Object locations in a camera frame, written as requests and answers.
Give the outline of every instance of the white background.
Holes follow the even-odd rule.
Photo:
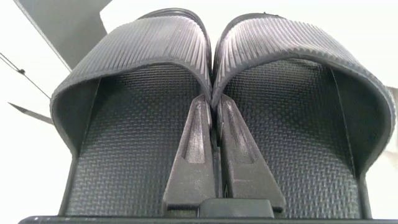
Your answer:
[[[147,12],[184,7],[205,23],[212,46],[225,25],[249,12],[268,12],[318,25],[338,39],[386,85],[398,88],[397,1],[122,1],[113,0],[101,18],[108,32]],[[12,0],[0,2],[0,52],[50,95],[67,68]],[[49,101],[27,80],[0,62],[0,208],[2,223],[31,215],[56,215],[67,181],[70,153],[54,127],[6,102],[49,116]],[[398,159],[394,136],[368,173],[374,218],[398,218]]]

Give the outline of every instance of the textured footbed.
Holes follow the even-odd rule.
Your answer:
[[[199,94],[194,76],[171,65],[103,78],[66,215],[161,216],[190,103]]]
[[[245,70],[237,104],[287,201],[287,218],[360,218],[358,183],[331,70],[281,60]]]

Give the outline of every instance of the black rubber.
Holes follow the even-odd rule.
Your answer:
[[[285,217],[369,218],[364,174],[395,120],[387,89],[317,27],[240,18],[216,48],[213,109],[222,93],[235,101],[286,199]]]
[[[211,54],[194,13],[148,15],[108,34],[53,94],[73,154],[60,215],[163,215],[191,102],[210,99]]]

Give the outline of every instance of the slide sandal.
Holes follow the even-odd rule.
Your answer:
[[[310,24],[246,14],[223,32],[213,73],[220,146],[240,112],[285,198],[283,217],[371,218],[365,173],[396,111],[342,45]],[[244,161],[255,161],[247,151]]]
[[[51,101],[73,156],[61,216],[163,215],[191,102],[211,98],[210,51],[196,14],[163,9],[118,27],[73,69]]]

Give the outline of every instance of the cable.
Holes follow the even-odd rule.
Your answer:
[[[28,79],[31,84],[33,84],[38,90],[40,90],[48,99],[50,99],[50,97],[45,94],[45,92],[38,87],[29,77],[26,76],[25,74],[25,70],[23,69],[19,69],[17,66],[15,66],[6,56],[4,56],[2,53],[0,53],[0,58],[1,60],[6,63],[6,65],[8,65],[11,69],[13,69],[14,71],[16,71],[17,73],[20,73],[21,75],[23,75],[26,79]]]

